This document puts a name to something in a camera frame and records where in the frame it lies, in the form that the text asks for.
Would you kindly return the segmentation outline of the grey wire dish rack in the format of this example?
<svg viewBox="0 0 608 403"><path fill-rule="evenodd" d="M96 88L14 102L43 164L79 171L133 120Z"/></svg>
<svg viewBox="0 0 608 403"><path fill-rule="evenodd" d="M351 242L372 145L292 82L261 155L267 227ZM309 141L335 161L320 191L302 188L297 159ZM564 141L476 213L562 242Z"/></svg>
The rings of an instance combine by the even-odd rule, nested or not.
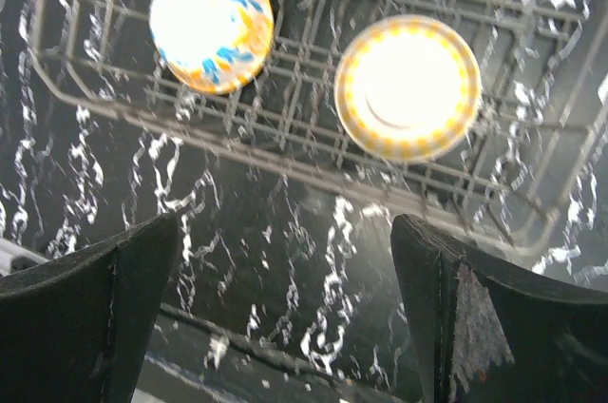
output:
<svg viewBox="0 0 608 403"><path fill-rule="evenodd" d="M270 0L270 56L227 95L161 61L150 0L35 0L29 49L62 102L165 133L309 186L418 216L508 253L573 245L606 170L607 0ZM456 149L404 165L356 147L333 82L348 44L392 15L455 29L481 69L478 117Z"/></svg>

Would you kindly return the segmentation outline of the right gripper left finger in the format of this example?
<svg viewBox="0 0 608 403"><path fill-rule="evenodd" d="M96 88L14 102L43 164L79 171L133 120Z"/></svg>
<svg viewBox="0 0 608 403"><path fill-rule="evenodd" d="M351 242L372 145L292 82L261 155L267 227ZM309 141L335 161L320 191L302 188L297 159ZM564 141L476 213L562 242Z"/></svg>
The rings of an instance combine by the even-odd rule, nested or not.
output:
<svg viewBox="0 0 608 403"><path fill-rule="evenodd" d="M3 277L2 401L130 401L178 244L162 215Z"/></svg>

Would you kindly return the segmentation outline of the orange blue floral bowl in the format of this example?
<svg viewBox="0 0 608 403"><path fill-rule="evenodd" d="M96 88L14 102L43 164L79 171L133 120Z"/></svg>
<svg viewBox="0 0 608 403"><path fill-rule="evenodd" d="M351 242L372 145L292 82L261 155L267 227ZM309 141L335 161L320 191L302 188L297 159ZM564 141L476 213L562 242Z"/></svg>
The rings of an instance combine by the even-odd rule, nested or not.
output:
<svg viewBox="0 0 608 403"><path fill-rule="evenodd" d="M217 95L257 76L275 28L270 0L151 0L148 24L175 77Z"/></svg>

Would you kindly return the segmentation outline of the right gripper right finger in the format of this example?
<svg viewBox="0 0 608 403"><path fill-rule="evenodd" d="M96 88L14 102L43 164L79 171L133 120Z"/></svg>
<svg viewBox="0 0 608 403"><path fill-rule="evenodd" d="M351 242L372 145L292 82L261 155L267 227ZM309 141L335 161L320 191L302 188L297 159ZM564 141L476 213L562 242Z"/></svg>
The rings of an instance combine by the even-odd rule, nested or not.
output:
<svg viewBox="0 0 608 403"><path fill-rule="evenodd" d="M603 402L607 296L399 215L390 247L426 402Z"/></svg>

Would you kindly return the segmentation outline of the yellow sun pattern bowl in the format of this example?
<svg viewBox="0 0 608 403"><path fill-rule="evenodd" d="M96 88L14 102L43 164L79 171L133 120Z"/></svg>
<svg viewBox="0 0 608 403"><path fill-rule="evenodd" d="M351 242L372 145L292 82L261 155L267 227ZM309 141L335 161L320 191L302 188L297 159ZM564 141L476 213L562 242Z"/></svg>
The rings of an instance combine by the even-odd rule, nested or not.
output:
<svg viewBox="0 0 608 403"><path fill-rule="evenodd" d="M379 20L334 75L338 118L363 150L397 163L437 159L465 137L482 101L478 62L452 27L423 15Z"/></svg>

